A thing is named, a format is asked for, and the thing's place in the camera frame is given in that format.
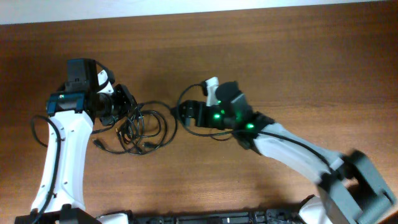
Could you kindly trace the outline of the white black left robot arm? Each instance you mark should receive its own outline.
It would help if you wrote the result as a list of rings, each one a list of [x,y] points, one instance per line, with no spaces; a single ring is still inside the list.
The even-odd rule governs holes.
[[[90,136],[99,119],[105,131],[125,117],[136,104],[113,73],[94,59],[67,61],[67,81],[46,103],[49,141],[44,172],[28,215],[16,223],[131,223],[128,211],[95,218],[85,211],[83,173]]]

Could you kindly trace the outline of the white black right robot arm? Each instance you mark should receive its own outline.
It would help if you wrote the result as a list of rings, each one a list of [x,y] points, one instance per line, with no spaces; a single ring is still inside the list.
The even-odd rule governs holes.
[[[237,82],[199,84],[206,101],[177,100],[173,114],[187,129],[195,126],[231,134],[244,149],[277,160],[316,185],[318,195],[300,208],[304,223],[377,223],[397,205],[369,157],[345,155],[306,141],[274,119],[252,109]]]

